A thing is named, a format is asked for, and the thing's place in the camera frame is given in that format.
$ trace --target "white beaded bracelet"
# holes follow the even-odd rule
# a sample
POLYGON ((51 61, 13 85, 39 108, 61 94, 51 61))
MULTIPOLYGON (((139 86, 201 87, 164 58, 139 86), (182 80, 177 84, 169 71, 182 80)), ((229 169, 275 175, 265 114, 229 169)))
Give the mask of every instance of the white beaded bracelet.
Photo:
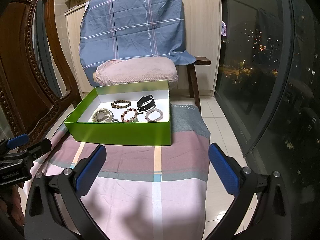
POLYGON ((149 110, 149 111, 146 113, 146 120, 147 120, 148 122, 159 122, 162 118, 163 118, 163 112, 162 112, 160 109, 158 109, 158 108, 153 108, 153 109, 149 110), (149 115, 150 115, 152 112, 159 112, 159 113, 160 113, 160 116, 159 116, 157 119, 151 120, 151 119, 149 119, 149 115))

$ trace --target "brown beaded bracelet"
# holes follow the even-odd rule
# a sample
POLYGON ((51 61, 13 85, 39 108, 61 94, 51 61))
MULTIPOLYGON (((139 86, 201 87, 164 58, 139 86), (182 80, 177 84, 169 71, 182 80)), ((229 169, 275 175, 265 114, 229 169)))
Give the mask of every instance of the brown beaded bracelet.
POLYGON ((139 120, 138 120, 137 116, 138 116, 138 111, 137 111, 137 109, 129 108, 129 109, 127 109, 126 111, 124 111, 124 113, 122 113, 122 115, 121 115, 121 121, 122 121, 122 122, 138 122, 139 120), (130 111, 134 111, 134 117, 132 117, 132 118, 130 118, 130 119, 127 119, 127 120, 124 119, 124 116, 125 116, 128 112, 130 112, 130 111))
POLYGON ((131 106, 131 101, 128 101, 128 100, 115 100, 114 102, 111 103, 111 106, 112 108, 116 108, 116 109, 119 109, 119 108, 127 108, 129 106, 131 106), (120 104, 120 103, 126 103, 127 105, 125 106, 119 106, 116 104, 120 104))

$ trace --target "chair backrest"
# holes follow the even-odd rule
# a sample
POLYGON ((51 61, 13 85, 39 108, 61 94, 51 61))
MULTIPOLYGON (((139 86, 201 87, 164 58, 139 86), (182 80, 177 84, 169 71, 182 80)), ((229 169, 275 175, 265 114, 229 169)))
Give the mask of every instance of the chair backrest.
POLYGON ((0 18, 0 104, 14 136, 27 133, 28 147, 43 138, 62 112, 81 97, 62 52, 54 0, 42 0, 47 38, 67 93, 58 98, 39 71, 32 45, 38 0, 12 0, 0 18))

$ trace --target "wooden cabinet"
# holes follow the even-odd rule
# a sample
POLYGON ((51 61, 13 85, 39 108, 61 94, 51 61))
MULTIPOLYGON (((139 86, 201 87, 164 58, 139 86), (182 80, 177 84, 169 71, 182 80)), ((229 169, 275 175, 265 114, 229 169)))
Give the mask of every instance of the wooden cabinet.
MULTIPOLYGON (((196 66, 200 95, 210 95, 218 72, 221 43, 221 0, 183 0, 186 23, 187 51, 198 57, 207 57, 210 66, 196 66)), ((65 13, 73 66, 83 95, 92 90, 82 69, 79 57, 80 25, 85 4, 65 13)), ((188 77, 185 66, 177 66, 178 87, 171 94, 188 95, 188 77)))

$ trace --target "wooden leg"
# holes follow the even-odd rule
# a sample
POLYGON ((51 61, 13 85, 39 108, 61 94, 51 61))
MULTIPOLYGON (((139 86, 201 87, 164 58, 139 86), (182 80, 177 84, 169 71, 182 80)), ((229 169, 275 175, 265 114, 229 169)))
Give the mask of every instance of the wooden leg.
POLYGON ((190 95, 190 98, 194 98, 192 82, 191 82, 191 75, 190 75, 190 68, 188 66, 190 66, 190 65, 187 65, 187 74, 188 74, 188 83, 189 83, 189 95, 190 95))
POLYGON ((195 65, 193 65, 193 64, 187 65, 187 72, 189 73, 188 77, 190 75, 191 86, 192 86, 192 91, 193 91, 193 96, 195 98, 196 106, 198 107, 199 112, 201 113, 200 96, 199 96, 199 90, 198 90, 198 81, 197 81, 197 76, 196 76, 195 65))

